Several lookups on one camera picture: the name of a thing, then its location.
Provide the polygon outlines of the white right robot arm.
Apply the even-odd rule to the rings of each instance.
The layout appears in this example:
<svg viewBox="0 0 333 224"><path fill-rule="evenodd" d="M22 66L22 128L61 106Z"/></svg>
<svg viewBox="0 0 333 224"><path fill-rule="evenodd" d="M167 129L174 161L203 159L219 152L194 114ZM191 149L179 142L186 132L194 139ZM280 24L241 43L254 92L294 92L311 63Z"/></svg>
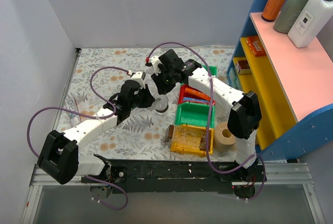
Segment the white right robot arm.
<svg viewBox="0 0 333 224"><path fill-rule="evenodd" d="M149 54L146 65L153 67L151 76L159 94L167 94L176 83L183 83L208 95L228 114L227 128L236 140L236 167L214 172L225 175L234 173L241 181L247 181L254 175L258 160L255 150L255 138L262 118L259 99L256 93L236 90L214 77L208 66L202 66L193 59L183 61L170 49L161 56Z"/></svg>

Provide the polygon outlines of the clear glass cup brown band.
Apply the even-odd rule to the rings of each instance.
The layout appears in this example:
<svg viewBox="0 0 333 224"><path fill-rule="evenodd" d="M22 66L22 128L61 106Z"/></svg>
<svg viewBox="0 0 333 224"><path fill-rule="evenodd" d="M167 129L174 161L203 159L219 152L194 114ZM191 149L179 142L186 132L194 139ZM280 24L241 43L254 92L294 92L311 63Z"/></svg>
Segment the clear glass cup brown band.
<svg viewBox="0 0 333 224"><path fill-rule="evenodd" d="M169 109L169 100L167 98L157 98L153 103L153 107L158 114L163 115Z"/></svg>

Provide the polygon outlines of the clear glass tray brown handles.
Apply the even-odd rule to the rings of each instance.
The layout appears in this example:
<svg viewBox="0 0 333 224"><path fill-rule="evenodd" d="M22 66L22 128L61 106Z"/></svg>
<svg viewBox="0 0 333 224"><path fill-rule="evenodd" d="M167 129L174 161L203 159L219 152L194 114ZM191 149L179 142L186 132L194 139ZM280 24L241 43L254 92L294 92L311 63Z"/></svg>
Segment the clear glass tray brown handles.
<svg viewBox="0 0 333 224"><path fill-rule="evenodd" d="M165 133L164 142L170 144L171 152L205 156L206 134L205 127L170 125Z"/></svg>

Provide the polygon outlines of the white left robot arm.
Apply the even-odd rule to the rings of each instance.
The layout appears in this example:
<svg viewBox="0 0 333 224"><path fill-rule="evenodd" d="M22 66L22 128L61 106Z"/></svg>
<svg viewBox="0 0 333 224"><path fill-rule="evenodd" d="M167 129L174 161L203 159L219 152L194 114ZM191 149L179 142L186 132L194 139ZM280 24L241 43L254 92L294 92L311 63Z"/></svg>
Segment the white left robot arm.
<svg viewBox="0 0 333 224"><path fill-rule="evenodd" d="M51 131L45 140L37 165L61 185L74 176L94 176L106 182L111 175L111 163L98 154L80 156L81 150L105 131L127 119L135 108L152 106L154 97L148 85L127 80L119 93L113 95L92 119L58 132Z"/></svg>

